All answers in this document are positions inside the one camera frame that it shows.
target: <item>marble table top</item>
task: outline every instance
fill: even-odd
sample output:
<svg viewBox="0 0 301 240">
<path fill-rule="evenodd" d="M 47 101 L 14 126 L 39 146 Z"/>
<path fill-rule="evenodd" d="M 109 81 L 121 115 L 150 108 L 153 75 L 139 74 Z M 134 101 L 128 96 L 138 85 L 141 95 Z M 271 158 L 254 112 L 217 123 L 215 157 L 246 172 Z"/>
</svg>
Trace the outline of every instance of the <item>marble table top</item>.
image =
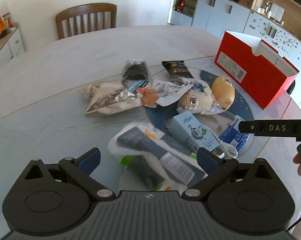
<svg viewBox="0 0 301 240">
<path fill-rule="evenodd" d="M 134 28 L 119 28 L 122 32 L 115 29 L 121 38 L 113 35 L 107 39 L 107 35 L 104 37 L 102 32 L 92 33 L 94 39 L 86 34 L 79 35 L 78 39 L 72 37 L 69 42 L 71 45 L 64 42 L 68 38 L 57 41 L 43 49 L 43 55 L 51 55 L 47 61 L 40 52 L 28 52 L 25 57 L 16 58 L 0 69 L 3 81 L 0 83 L 3 89 L 0 92 L 0 238 L 9 231 L 1 211 L 3 199 L 21 171 L 34 157 L 41 158 L 44 163 L 57 163 L 62 158 L 76 158 L 92 147 L 98 147 L 101 151 L 101 164 L 91 174 L 93 179 L 115 192 L 124 189 L 146 190 L 141 180 L 124 170 L 107 150 L 109 140 L 126 124 L 132 121 L 149 121 L 144 107 L 110 117 L 85 116 L 88 102 L 78 93 L 78 89 L 82 84 L 97 79 L 120 79 L 119 73 L 125 61 L 132 57 L 146 59 L 148 65 L 155 65 L 149 68 L 151 75 L 166 80 L 168 76 L 163 66 L 156 65 L 160 61 L 212 56 L 217 52 L 220 41 L 205 31 L 188 27 L 135 28 L 136 31 Z M 105 43 L 108 56 L 98 37 L 105 39 L 101 43 Z M 121 41 L 124 37 L 129 40 L 126 46 Z M 138 41 L 134 41 L 136 39 L 145 43 L 145 49 L 137 46 Z M 84 40 L 90 46 L 95 40 L 98 52 L 86 46 Z M 77 53 L 81 46 L 85 47 L 83 53 L 86 54 L 81 60 L 77 60 L 74 55 L 80 56 Z M 195 78 L 200 78 L 201 70 L 225 75 L 214 65 L 213 60 L 214 57 L 198 58 L 186 61 L 186 65 Z M 17 67 L 18 71 L 12 70 L 15 80 L 8 66 Z M 4 82 L 5 73 L 12 87 L 9 87 L 9 82 Z M 301 119 L 301 110 L 288 94 L 262 110 L 241 87 L 235 82 L 233 84 L 248 102 L 255 119 Z M 215 118 L 216 122 L 221 122 L 218 117 Z M 292 163 L 297 144 L 293 138 L 251 136 L 238 157 L 240 162 L 247 163 L 253 162 L 257 157 L 268 160 L 295 201 L 296 212 L 292 221 L 301 212 L 301 177 L 297 174 L 297 166 Z"/>
</svg>

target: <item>silver foil wrapper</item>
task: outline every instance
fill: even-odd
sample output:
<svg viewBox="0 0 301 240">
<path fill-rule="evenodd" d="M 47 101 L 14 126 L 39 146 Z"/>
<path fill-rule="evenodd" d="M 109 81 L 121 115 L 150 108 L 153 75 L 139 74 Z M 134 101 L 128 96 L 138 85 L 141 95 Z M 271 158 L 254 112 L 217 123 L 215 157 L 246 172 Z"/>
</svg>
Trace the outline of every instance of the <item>silver foil wrapper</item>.
<svg viewBox="0 0 301 240">
<path fill-rule="evenodd" d="M 94 82 L 79 92 L 90 100 L 85 114 L 116 114 L 142 105 L 141 98 L 125 88 L 121 81 Z"/>
</svg>

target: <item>ribbed gray panel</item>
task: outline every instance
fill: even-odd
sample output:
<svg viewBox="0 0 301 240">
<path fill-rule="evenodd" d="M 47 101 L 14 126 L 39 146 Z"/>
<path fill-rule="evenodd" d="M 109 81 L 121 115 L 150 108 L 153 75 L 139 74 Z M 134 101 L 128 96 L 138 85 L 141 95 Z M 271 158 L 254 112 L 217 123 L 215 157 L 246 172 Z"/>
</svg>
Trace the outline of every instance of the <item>ribbed gray panel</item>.
<svg viewBox="0 0 301 240">
<path fill-rule="evenodd" d="M 292 240 L 286 232 L 245 236 L 217 224 L 200 202 L 177 192 L 130 192 L 96 205 L 78 227 L 56 236 L 27 236 L 18 232 L 5 240 Z"/>
</svg>

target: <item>metal screw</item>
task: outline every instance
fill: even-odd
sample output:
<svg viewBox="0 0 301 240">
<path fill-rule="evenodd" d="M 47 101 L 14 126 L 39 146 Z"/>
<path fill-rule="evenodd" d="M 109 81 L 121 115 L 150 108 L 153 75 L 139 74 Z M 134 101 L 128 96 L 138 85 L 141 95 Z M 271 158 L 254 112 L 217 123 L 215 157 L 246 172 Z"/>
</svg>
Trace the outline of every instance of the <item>metal screw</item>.
<svg viewBox="0 0 301 240">
<path fill-rule="evenodd" d="M 113 194 L 113 192 L 109 189 L 100 189 L 97 191 L 97 196 L 99 197 L 110 197 Z"/>
<path fill-rule="evenodd" d="M 185 191 L 185 195 L 188 197 L 198 197 L 200 194 L 201 194 L 201 192 L 195 188 L 190 188 Z"/>
<path fill-rule="evenodd" d="M 153 194 L 147 194 L 147 195 L 145 195 L 145 197 L 146 197 L 146 198 L 153 198 L 154 195 L 153 195 Z"/>
</svg>

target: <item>light blue box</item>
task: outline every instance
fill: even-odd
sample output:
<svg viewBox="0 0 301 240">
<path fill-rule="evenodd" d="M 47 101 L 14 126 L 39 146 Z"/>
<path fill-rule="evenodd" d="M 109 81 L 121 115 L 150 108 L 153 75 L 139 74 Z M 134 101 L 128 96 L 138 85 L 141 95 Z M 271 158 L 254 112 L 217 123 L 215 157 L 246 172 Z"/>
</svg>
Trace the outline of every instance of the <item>light blue box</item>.
<svg viewBox="0 0 301 240">
<path fill-rule="evenodd" d="M 213 151 L 219 146 L 212 133 L 190 111 L 174 116 L 169 125 L 169 132 L 176 141 L 194 153 L 197 153 L 200 147 Z"/>
</svg>

